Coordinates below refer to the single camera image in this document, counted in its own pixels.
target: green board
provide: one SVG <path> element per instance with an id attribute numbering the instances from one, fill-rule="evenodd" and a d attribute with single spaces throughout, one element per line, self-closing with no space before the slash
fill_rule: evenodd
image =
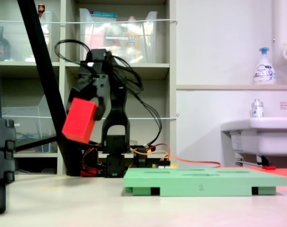
<path id="1" fill-rule="evenodd" d="M 275 195 L 287 177 L 240 168 L 129 168 L 126 193 L 160 196 Z"/>

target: pump bottle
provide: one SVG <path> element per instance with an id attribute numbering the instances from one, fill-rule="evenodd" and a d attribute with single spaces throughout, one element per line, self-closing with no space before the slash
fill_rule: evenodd
<path id="1" fill-rule="evenodd" d="M 272 64 L 267 58 L 268 47 L 260 48 L 261 60 L 258 63 L 254 76 L 253 84 L 276 84 L 276 74 Z"/>

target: sink basin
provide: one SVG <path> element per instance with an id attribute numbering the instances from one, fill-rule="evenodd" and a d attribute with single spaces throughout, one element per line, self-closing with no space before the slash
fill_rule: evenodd
<path id="1" fill-rule="evenodd" d="M 287 117 L 226 122 L 221 125 L 221 131 L 231 134 L 233 149 L 238 153 L 287 156 Z"/>

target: shelf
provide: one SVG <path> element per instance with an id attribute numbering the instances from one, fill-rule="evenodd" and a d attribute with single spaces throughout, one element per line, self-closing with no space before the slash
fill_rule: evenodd
<path id="1" fill-rule="evenodd" d="M 287 90 L 287 85 L 177 85 L 177 90 Z"/>
<path id="2" fill-rule="evenodd" d="M 57 157 L 57 153 L 14 153 L 14 158 L 17 157 Z"/>
<path id="3" fill-rule="evenodd" d="M 59 62 L 52 62 L 56 78 L 59 77 Z M 10 79 L 39 78 L 35 62 L 0 61 L 0 77 Z"/>
<path id="4" fill-rule="evenodd" d="M 163 5 L 166 0 L 76 0 L 80 4 L 106 4 L 106 5 Z"/>
<path id="5" fill-rule="evenodd" d="M 107 158 L 108 154 L 98 154 L 99 158 Z M 164 156 L 164 154 L 151 154 L 148 155 L 148 158 L 162 158 Z M 133 154 L 125 154 L 125 158 L 133 158 Z"/>
<path id="6" fill-rule="evenodd" d="M 170 64 L 167 63 L 137 63 L 130 65 L 142 79 L 166 79 L 170 68 Z M 73 76 L 77 77 L 79 65 L 66 62 L 65 66 Z"/>

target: table surface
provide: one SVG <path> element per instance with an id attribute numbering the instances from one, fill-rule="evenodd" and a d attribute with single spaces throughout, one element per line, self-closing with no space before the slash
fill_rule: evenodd
<path id="1" fill-rule="evenodd" d="M 287 227 L 287 186 L 276 196 L 132 196 L 121 178 L 17 175 L 7 193 L 0 227 Z"/>

